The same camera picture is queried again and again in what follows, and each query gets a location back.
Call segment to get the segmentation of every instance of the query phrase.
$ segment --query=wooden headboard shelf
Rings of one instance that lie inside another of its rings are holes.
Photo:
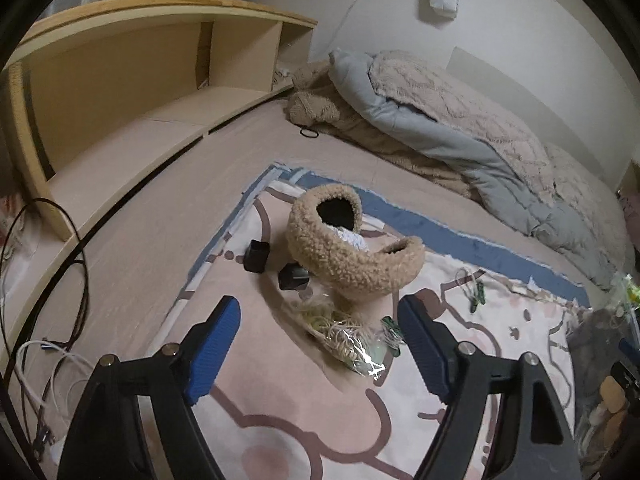
[[[306,62],[315,25],[240,0],[105,0],[40,20],[4,67],[12,157],[85,235],[185,146],[290,89],[276,64]],[[7,299],[11,339],[76,244],[59,212],[42,217],[46,250]]]

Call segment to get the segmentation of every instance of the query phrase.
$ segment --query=metal screw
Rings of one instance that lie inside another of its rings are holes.
[[[458,345],[458,350],[460,350],[464,355],[473,355],[476,353],[476,345],[469,341],[463,341]]]
[[[178,343],[167,343],[162,347],[162,354],[167,357],[176,355],[180,351],[180,345]]]
[[[111,366],[116,362],[116,356],[113,354],[105,354],[98,362],[100,363],[100,366]]]
[[[531,366],[536,366],[540,362],[540,358],[533,352],[527,352],[524,354],[524,360]]]

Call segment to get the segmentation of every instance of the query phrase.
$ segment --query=fluffy beige basket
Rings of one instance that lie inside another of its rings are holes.
[[[418,237],[402,238],[370,253],[341,240],[328,224],[360,233],[362,204],[351,187],[315,187],[294,202],[287,226],[289,251],[345,298],[365,301],[386,296],[413,281],[422,268],[424,245]]]

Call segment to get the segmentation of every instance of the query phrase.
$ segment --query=small black box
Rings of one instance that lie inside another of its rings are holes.
[[[256,274],[262,274],[264,267],[267,265],[267,258],[269,257],[269,251],[271,246],[269,242],[259,242],[258,240],[251,240],[249,246],[244,253],[244,260],[242,266],[247,272],[255,272]]]
[[[300,264],[287,264],[278,273],[280,290],[296,290],[309,282],[309,271]]]

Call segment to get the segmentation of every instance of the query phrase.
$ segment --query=blue gripper pad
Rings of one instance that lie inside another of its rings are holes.
[[[222,313],[191,360],[189,380],[184,391],[189,406],[198,402],[200,397],[209,395],[240,327],[240,304],[236,298],[226,298],[226,304],[221,302],[217,307],[223,309]]]
[[[440,402],[448,404],[452,387],[447,360],[430,332],[430,326],[436,324],[439,323],[428,317],[424,304],[415,296],[405,296],[398,303],[398,325],[422,380],[427,389],[440,398]]]

